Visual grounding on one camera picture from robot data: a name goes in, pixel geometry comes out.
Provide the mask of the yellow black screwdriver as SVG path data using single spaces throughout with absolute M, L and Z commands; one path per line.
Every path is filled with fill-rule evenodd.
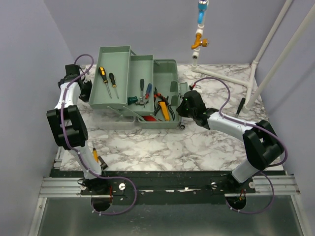
M 109 88 L 109 85 L 108 85 L 108 79 L 107 79 L 107 76 L 106 76 L 105 69 L 104 69 L 102 66 L 100 66 L 100 67 L 98 68 L 98 73 L 99 73 L 99 75 L 101 76 L 103 82 L 104 82 L 105 85 L 106 85 L 106 88 L 107 88 L 109 97 L 112 98 L 112 95 L 111 95 L 111 92 L 110 92 L 110 88 Z
M 112 87 L 114 88 L 115 94 L 116 94 L 117 98 L 119 99 L 115 76 L 112 72 L 109 73 L 109 78 L 110 78 L 110 81 L 112 83 Z

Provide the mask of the orange box cutter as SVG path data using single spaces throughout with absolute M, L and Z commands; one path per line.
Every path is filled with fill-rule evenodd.
M 163 114 L 165 120 L 170 121 L 170 114 L 169 114 L 168 107 L 167 107 L 166 103 L 164 101 L 160 101 L 160 102 L 158 102 L 158 104 L 159 104 L 159 107 L 162 111 L 162 114 Z

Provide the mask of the orange long nose pliers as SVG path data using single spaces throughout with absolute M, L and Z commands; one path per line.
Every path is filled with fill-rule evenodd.
M 168 98 L 169 98 L 169 96 L 164 97 L 161 93 L 158 92 L 158 89 L 155 87 L 155 89 L 154 89 L 154 108 L 155 109 L 158 108 L 158 101 L 163 101 L 168 106 L 169 105 Z

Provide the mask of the green tool box clear lid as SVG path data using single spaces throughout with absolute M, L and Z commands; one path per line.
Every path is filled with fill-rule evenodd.
M 98 68 L 105 69 L 112 98 Z M 117 98 L 109 73 L 115 76 L 119 99 Z M 149 83 L 152 91 L 149 102 L 143 105 L 127 104 L 128 97 L 140 97 L 140 79 L 144 79 L 144 95 Z M 162 112 L 154 116 L 154 89 L 164 97 L 175 113 L 175 119 L 165 121 Z M 188 91 L 187 83 L 178 79 L 177 63 L 174 59 L 155 59 L 153 55 L 137 55 L 130 46 L 100 47 L 89 106 L 95 127 L 101 129 L 132 129 L 136 124 L 144 129 L 175 129 L 184 123 L 176 109 L 182 95 Z M 161 121 L 144 121 L 143 116 L 153 116 Z

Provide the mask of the blue handle screwdriver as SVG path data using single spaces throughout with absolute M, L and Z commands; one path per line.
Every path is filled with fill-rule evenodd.
M 144 107 L 146 106 L 146 104 L 149 102 L 149 96 L 151 94 L 152 91 L 152 84 L 149 83 L 146 89 L 146 93 L 145 93 L 145 101 L 144 101 Z

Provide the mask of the green handle screwdriver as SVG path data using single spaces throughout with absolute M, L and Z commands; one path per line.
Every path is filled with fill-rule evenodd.
M 127 104 L 128 105 L 131 105 L 131 104 L 135 104 L 136 102 L 138 102 L 138 100 L 141 99 L 137 96 L 134 96 L 134 97 L 128 97 L 127 98 Z

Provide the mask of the small black claw hammer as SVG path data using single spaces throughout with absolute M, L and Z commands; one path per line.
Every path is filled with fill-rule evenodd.
M 137 98 L 135 102 L 136 105 L 143 105 L 147 103 L 147 95 L 144 95 L 144 79 L 140 79 L 140 97 Z

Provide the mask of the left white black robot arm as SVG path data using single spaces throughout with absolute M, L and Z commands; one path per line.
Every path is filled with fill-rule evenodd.
M 98 194 L 104 194 L 109 189 L 108 180 L 98 177 L 102 169 L 88 147 L 88 131 L 77 107 L 78 100 L 88 102 L 92 90 L 92 82 L 79 76 L 78 65 L 65 66 L 66 75 L 58 82 L 61 94 L 54 109 L 48 110 L 48 119 L 57 146 L 68 150 L 77 160 L 84 172 L 85 179 L 94 179 L 92 188 Z

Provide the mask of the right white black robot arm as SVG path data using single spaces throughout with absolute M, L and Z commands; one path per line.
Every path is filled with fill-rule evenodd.
M 184 94 L 176 111 L 182 117 L 193 119 L 200 127 L 243 141 L 247 158 L 229 174 L 226 181 L 227 189 L 233 193 L 243 189 L 245 181 L 265 170 L 284 152 L 269 122 L 246 122 L 225 116 L 218 109 L 206 108 L 201 95 L 195 90 Z

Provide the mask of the silver ratchet wrench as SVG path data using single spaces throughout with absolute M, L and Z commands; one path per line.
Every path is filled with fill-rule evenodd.
M 186 128 L 185 124 L 184 123 L 180 123 L 180 129 L 181 130 L 185 130 L 185 128 Z

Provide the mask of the white pvc pipe frame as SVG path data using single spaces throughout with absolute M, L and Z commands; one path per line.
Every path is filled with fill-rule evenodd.
M 274 62 L 272 65 L 271 69 L 261 82 L 261 84 L 258 86 L 257 90 L 253 92 L 253 86 L 254 86 L 254 79 L 255 79 L 255 73 L 257 66 L 259 64 L 260 59 L 262 58 L 263 54 L 265 53 L 269 43 L 271 42 L 271 39 L 273 38 L 275 32 L 277 31 L 280 23 L 282 22 L 283 18 L 285 17 L 288 9 L 290 8 L 292 4 L 291 0 L 285 1 L 281 11 L 279 12 L 276 20 L 274 21 L 269 33 L 267 34 L 261 48 L 259 49 L 256 57 L 251 63 L 251 72 L 249 76 L 249 80 L 247 82 L 241 81 L 232 77 L 228 77 L 226 75 L 222 75 L 219 73 L 212 72 L 210 70 L 202 69 L 198 67 L 198 58 L 199 58 L 199 51 L 201 47 L 198 47 L 197 49 L 193 50 L 192 53 L 192 64 L 191 64 L 191 71 L 196 72 L 196 73 L 201 73 L 205 74 L 208 76 L 216 77 L 219 79 L 223 79 L 228 82 L 232 82 L 234 84 L 242 85 L 246 87 L 247 93 L 246 93 L 246 101 L 245 104 L 242 108 L 241 111 L 244 113 L 247 113 L 251 107 L 253 106 L 254 102 L 258 99 L 258 97 L 261 95 L 262 91 L 265 89 L 269 81 L 272 79 L 272 77 L 275 75 L 276 71 L 279 69 L 279 67 L 282 65 L 284 60 L 287 58 L 293 47 L 296 45 L 298 40 L 301 38 L 302 34 L 304 31 L 307 29 L 311 21 L 315 19 L 315 7 L 312 6 L 309 10 L 309 12 L 306 14 L 305 18 L 291 37 L 291 39 L 288 41 L 286 46 L 284 47 L 283 51 L 277 58 L 277 60 Z M 197 19 L 197 30 L 196 33 L 201 33 L 202 34 L 202 39 L 203 33 L 204 33 L 204 22 L 205 22 L 205 16 L 206 16 L 206 11 L 209 7 L 209 1 L 208 0 L 199 0 L 198 1 L 198 19 Z

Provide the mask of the aluminium rail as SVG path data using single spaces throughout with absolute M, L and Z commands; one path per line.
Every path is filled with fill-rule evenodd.
M 79 178 L 44 178 L 39 197 L 42 198 L 76 198 L 81 196 Z

